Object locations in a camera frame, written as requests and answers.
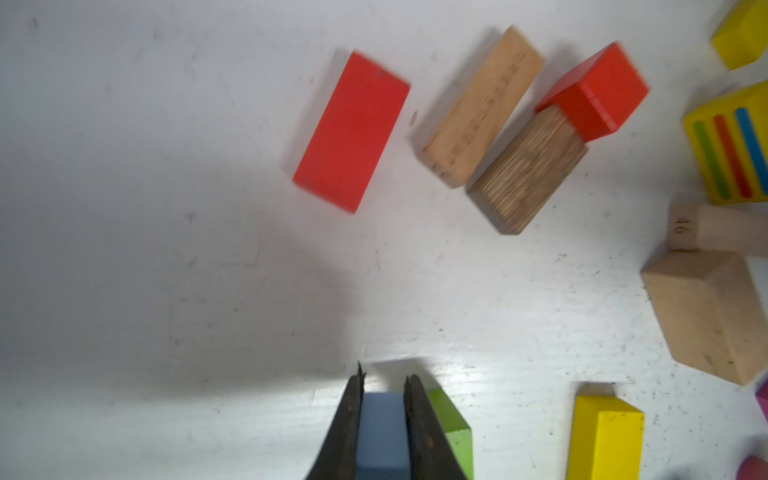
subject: white table surface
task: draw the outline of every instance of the white table surface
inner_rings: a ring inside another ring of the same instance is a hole
[[[431,370],[478,480],[564,478],[583,382],[646,413],[643,480],[734,478],[754,387],[676,364],[638,274],[703,193],[681,116],[768,77],[710,47],[731,5],[5,0],[0,478],[301,479],[358,360]],[[412,149],[509,25],[549,62],[492,152],[616,39],[653,88],[519,237]],[[291,175],[354,48],[412,90],[350,216]]]

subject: blue stripe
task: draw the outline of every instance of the blue stripe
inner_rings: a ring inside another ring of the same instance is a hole
[[[760,147],[760,141],[757,140],[757,133],[755,132],[752,118],[750,118],[750,112],[746,108],[737,109],[736,120],[739,122],[739,128],[741,128],[741,134],[744,136],[746,149],[750,152],[752,164],[755,166],[757,179],[760,180],[763,193],[768,195],[768,165],[766,165],[766,158],[763,154],[763,149]]]

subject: blue block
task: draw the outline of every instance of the blue block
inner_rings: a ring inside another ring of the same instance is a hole
[[[357,480],[410,480],[406,406],[399,393],[362,396]]]

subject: green stripe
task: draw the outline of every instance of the green stripe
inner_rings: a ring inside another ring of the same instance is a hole
[[[707,166],[710,168],[712,178],[715,180],[715,187],[717,193],[723,198],[723,200],[730,199],[730,190],[728,190],[728,184],[725,183],[725,177],[723,177],[723,171],[720,169],[720,162],[717,161],[717,155],[710,143],[710,137],[707,135],[707,127],[704,126],[704,122],[698,121],[694,123],[694,131],[699,138],[701,144],[701,150],[704,151],[704,159],[707,161]]]

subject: natural wood block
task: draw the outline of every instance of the natural wood block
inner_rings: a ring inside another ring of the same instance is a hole
[[[714,205],[670,207],[670,250],[722,250],[768,257],[768,216]]]
[[[420,156],[450,187],[465,185],[544,59],[513,27],[491,51]]]
[[[469,196],[501,233],[517,234],[587,153],[557,105],[542,111],[469,189]]]
[[[643,272],[672,357],[746,385],[768,366],[768,322],[734,252],[670,252]]]
[[[613,397],[579,396],[567,480],[637,480],[645,415]]]

